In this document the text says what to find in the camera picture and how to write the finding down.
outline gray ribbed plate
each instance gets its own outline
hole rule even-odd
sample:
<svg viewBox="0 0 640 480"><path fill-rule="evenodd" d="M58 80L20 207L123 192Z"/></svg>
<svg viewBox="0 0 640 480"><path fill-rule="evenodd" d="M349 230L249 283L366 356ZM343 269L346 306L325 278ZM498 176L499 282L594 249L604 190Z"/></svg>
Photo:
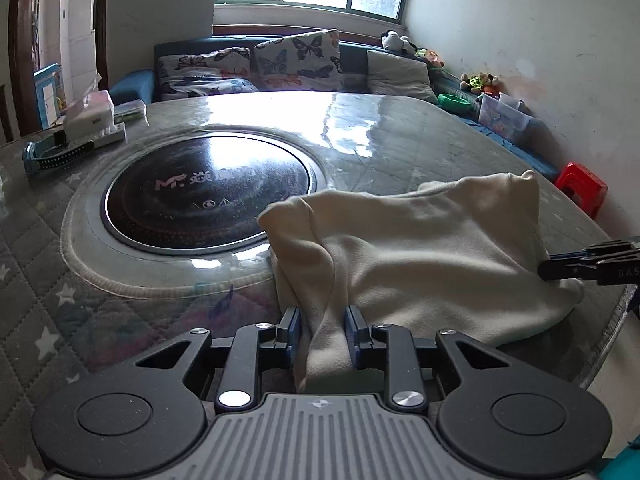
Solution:
<svg viewBox="0 0 640 480"><path fill-rule="evenodd" d="M427 422L375 396L268 395L220 416L200 447L154 480L486 480L458 463ZM61 479L54 476L51 480ZM583 474L576 480L595 480Z"/></svg>

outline stuffed toy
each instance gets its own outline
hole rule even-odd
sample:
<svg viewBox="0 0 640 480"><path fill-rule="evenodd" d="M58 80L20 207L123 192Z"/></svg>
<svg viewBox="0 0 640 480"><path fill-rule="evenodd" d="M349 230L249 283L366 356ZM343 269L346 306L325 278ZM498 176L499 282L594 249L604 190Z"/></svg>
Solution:
<svg viewBox="0 0 640 480"><path fill-rule="evenodd" d="M408 56L415 56L418 51L418 47L409 41L409 38L398 36L398 33L394 30L386 31L382 36L382 46L385 50L393 52L394 54L406 54Z"/></svg>
<svg viewBox="0 0 640 480"><path fill-rule="evenodd" d="M429 50L428 48L419 48L418 52L416 52L416 56L423 57L433 66L444 68L444 61L441 60L440 56L438 56L438 54L436 54L433 50Z"/></svg>
<svg viewBox="0 0 640 480"><path fill-rule="evenodd" d="M460 89L469 90L472 94L476 95L485 93L498 99L500 98L500 92L498 92L496 88L497 85L498 78L484 72L471 78L465 73L460 76Z"/></svg>
<svg viewBox="0 0 640 480"><path fill-rule="evenodd" d="M400 39L402 40L402 44L404 44L402 51L409 56L415 56L415 53L418 52L418 46L411 43L408 36L400 36Z"/></svg>

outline sofa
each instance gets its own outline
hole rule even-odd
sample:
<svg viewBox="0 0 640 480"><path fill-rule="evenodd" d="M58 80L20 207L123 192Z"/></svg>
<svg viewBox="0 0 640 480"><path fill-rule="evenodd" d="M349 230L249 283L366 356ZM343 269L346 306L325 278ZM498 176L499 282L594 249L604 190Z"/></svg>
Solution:
<svg viewBox="0 0 640 480"><path fill-rule="evenodd" d="M213 36L200 40L157 44L154 48L154 68L136 70L124 76L123 79L111 87L111 99L115 105L135 99L141 99L146 104L159 101L158 59L163 56L206 54L207 52L222 50L232 46L244 46L253 51L257 44L274 40L277 37L278 36ZM350 43L348 41L340 41L339 48L340 57L342 58L345 92L369 93L367 87L367 50L386 51L382 47ZM423 58L414 56L412 56L412 58L428 63ZM252 56L251 68L252 74L257 75L258 68L255 56Z"/></svg>
<svg viewBox="0 0 640 480"><path fill-rule="evenodd" d="M124 76L111 89L111 99L115 105L136 99L143 100L147 105L160 100L159 94L159 64L158 59L164 56L176 55L201 55L216 50L222 50L232 46L246 47L254 50L255 46L269 40L275 40L280 36L212 36L211 38L201 38L199 40L175 41L173 43L157 44L154 48L154 68L136 70ZM378 50L386 52L382 47L368 44L351 43L349 41L339 42L340 57L342 59L342 76L344 79L344 91L350 93L370 93L367 87L367 72L369 63L367 60L367 50ZM441 93L455 94L473 103L469 113L463 118L469 126L475 128L479 133L487 135L511 153L524 160L544 177L554 182L559 171L541 155L533 150L523 149L515 146L508 140L499 137L484 126L478 123L479 104L476 102L476 95L460 89L459 81L444 72L440 68L433 66L421 57L406 56L411 59L426 63L429 70L430 83L436 95ZM258 67L256 57L251 56L252 80L257 79Z"/></svg>

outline door frame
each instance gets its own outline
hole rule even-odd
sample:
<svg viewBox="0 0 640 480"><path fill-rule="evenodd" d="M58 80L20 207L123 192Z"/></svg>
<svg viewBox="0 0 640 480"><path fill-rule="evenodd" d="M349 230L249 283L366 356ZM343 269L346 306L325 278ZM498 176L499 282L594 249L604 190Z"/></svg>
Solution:
<svg viewBox="0 0 640 480"><path fill-rule="evenodd" d="M9 74L20 136L42 129L33 78L31 0L9 0Z"/></svg>
<svg viewBox="0 0 640 480"><path fill-rule="evenodd" d="M42 129L31 59L31 13L32 0L9 0L9 72L14 93L15 115L21 137ZM107 0L94 0L96 67L102 77L100 90L109 88L106 15Z"/></svg>

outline red stool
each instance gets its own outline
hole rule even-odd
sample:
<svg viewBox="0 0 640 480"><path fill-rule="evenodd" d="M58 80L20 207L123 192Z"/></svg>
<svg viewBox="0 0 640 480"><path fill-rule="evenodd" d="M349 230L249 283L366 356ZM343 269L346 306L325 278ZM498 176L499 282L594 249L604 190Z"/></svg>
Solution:
<svg viewBox="0 0 640 480"><path fill-rule="evenodd" d="M609 189L596 174L576 162L566 165L556 180L556 187L591 218L596 218Z"/></svg>

